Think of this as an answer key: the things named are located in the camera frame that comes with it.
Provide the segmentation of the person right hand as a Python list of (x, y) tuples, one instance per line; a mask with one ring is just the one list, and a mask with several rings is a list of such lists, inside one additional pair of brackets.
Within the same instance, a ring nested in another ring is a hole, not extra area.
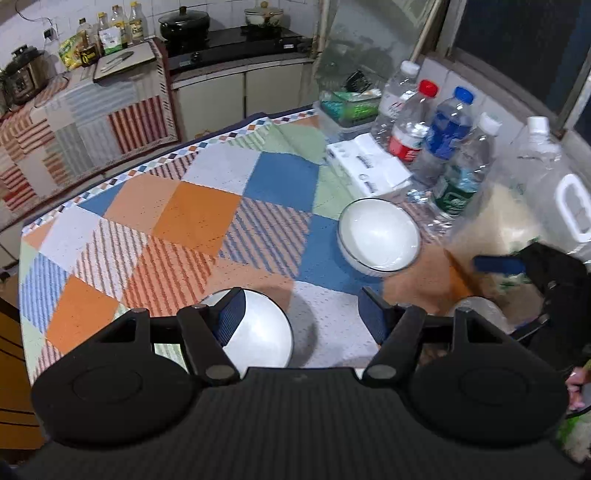
[(579, 411), (590, 403), (583, 390), (590, 384), (590, 370), (586, 367), (575, 367), (566, 380), (569, 393), (569, 410)]

